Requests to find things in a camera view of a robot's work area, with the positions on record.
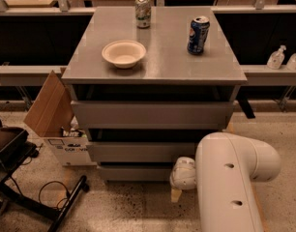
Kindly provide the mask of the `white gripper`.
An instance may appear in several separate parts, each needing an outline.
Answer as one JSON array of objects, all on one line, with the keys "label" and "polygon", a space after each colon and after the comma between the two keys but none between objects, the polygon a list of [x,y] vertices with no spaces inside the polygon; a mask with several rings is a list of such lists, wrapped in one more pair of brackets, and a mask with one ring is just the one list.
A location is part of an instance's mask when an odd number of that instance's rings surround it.
[{"label": "white gripper", "polygon": [[180,157],[176,160],[169,178],[171,202],[177,203],[182,190],[196,188],[195,161],[191,158]]}]

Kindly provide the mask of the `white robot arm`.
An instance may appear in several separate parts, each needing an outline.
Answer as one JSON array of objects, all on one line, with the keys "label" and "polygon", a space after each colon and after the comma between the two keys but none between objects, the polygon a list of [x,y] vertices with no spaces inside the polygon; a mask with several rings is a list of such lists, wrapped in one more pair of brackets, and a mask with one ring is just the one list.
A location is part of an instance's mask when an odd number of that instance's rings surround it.
[{"label": "white robot arm", "polygon": [[199,142],[195,158],[179,158],[170,175],[171,200],[196,189],[202,232],[264,232],[252,188],[281,172],[281,157],[270,144],[227,132]]}]

